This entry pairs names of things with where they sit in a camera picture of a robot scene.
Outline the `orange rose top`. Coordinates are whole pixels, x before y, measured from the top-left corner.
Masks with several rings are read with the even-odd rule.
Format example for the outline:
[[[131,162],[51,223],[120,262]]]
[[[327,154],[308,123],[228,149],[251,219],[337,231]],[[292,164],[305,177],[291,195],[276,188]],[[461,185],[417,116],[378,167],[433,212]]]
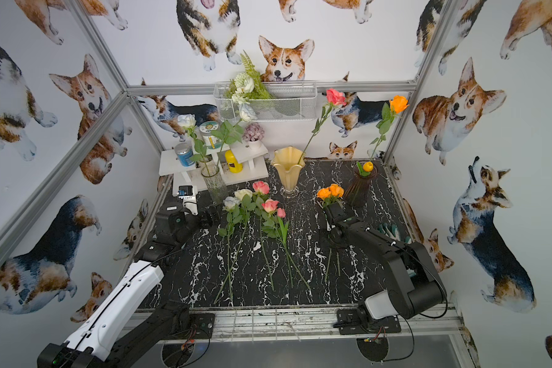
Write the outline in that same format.
[[[409,107],[409,101],[404,96],[397,95],[392,100],[385,102],[382,109],[382,119],[377,124],[379,136],[371,143],[370,158],[376,156],[379,146],[386,141],[386,134],[390,131],[396,117]]]

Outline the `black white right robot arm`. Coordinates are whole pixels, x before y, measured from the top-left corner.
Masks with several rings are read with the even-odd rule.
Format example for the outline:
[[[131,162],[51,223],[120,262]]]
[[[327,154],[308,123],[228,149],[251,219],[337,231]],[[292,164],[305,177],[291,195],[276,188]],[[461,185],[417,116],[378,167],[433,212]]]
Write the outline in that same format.
[[[426,248],[418,242],[402,242],[381,233],[336,202],[324,206],[330,229],[324,233],[333,248],[354,246],[382,268],[382,290],[360,302],[360,310],[372,320],[400,316],[406,320],[441,303],[446,289]]]

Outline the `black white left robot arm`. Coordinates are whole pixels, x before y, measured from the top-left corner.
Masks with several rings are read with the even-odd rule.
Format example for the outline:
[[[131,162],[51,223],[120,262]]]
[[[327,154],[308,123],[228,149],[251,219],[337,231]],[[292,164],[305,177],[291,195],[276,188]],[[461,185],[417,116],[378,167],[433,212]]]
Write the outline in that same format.
[[[39,367],[131,367],[147,351],[167,338],[199,338],[213,335],[214,314],[196,317],[188,305],[168,301],[129,333],[122,330],[142,301],[175,268],[173,257],[186,250],[187,242],[201,229],[219,224],[217,208],[199,211],[194,202],[163,205],[147,243],[135,254],[120,283],[64,343],[44,348]]]

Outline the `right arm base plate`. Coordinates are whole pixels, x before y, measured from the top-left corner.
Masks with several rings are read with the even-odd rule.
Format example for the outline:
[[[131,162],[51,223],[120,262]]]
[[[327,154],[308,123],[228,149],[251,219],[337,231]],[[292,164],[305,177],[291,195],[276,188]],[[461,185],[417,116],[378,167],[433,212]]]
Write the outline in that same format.
[[[362,307],[338,309],[333,324],[341,335],[351,334],[398,334],[402,331],[396,316],[374,319]]]

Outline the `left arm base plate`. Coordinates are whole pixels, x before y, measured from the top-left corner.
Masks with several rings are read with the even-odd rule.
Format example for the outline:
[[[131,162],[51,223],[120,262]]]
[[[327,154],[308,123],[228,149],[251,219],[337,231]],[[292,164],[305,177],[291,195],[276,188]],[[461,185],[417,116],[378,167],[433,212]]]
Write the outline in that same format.
[[[173,328],[164,340],[210,339],[216,324],[216,315],[210,313],[190,314],[187,322]]]

